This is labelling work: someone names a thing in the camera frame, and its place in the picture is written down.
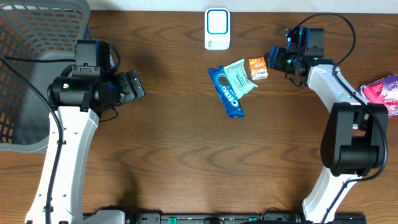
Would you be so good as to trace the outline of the teal packet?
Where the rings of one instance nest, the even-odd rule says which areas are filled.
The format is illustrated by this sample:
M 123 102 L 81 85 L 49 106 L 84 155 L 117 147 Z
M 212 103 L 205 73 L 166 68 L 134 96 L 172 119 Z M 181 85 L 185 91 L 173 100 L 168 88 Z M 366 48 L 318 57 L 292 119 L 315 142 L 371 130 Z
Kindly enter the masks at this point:
M 250 79 L 248 78 L 244 63 L 245 60 L 242 58 L 237 62 L 223 67 L 229 84 L 231 85 L 238 99 L 249 93 L 252 89 L 258 87 L 257 84 L 250 81 Z

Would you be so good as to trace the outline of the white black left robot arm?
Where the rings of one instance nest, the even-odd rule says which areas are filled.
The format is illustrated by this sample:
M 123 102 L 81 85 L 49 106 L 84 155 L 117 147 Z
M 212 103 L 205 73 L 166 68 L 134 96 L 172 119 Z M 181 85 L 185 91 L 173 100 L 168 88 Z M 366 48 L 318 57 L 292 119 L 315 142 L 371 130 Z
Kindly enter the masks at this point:
M 49 141 L 37 195 L 26 223 L 125 222 L 112 210 L 84 218 L 83 182 L 88 152 L 102 112 L 145 95 L 137 72 L 73 65 L 51 83 L 44 101 L 50 110 Z

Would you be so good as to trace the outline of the purple red tissue pack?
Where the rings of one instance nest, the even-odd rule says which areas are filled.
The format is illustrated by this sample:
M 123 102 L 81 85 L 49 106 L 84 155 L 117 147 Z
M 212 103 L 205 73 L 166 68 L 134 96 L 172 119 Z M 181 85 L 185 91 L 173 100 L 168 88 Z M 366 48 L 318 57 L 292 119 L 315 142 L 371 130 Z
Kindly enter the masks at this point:
M 390 118 L 397 116 L 397 74 L 361 86 L 359 94 L 371 103 L 383 104 Z

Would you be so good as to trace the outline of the orange tissue pocket pack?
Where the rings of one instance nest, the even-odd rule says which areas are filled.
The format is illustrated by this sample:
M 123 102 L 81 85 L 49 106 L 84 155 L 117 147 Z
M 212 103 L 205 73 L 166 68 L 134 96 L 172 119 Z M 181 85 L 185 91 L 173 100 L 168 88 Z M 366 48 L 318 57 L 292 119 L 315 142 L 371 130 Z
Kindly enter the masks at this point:
M 261 80 L 268 77 L 268 71 L 264 57 L 249 59 L 249 67 L 253 80 Z

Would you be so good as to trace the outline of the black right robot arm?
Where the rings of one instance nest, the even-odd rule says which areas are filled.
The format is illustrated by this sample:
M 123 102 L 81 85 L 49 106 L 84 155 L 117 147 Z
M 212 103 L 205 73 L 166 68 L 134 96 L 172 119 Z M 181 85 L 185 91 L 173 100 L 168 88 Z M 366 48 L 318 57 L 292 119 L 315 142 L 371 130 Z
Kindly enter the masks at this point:
M 302 211 L 308 222 L 332 222 L 351 188 L 384 170 L 388 110 L 359 96 L 332 59 L 272 47 L 265 60 L 269 69 L 299 76 L 329 111 L 320 146 L 323 168 Z

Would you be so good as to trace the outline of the blue snack bar wrapper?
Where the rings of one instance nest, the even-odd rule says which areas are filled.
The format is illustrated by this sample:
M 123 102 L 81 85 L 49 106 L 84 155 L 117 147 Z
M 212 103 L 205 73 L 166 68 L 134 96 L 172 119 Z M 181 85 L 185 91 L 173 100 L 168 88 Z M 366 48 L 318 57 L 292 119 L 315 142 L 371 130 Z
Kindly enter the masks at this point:
M 210 68 L 207 70 L 217 94 L 230 118 L 243 118 L 244 112 L 241 108 L 238 97 L 229 84 L 228 78 L 223 70 L 223 66 Z

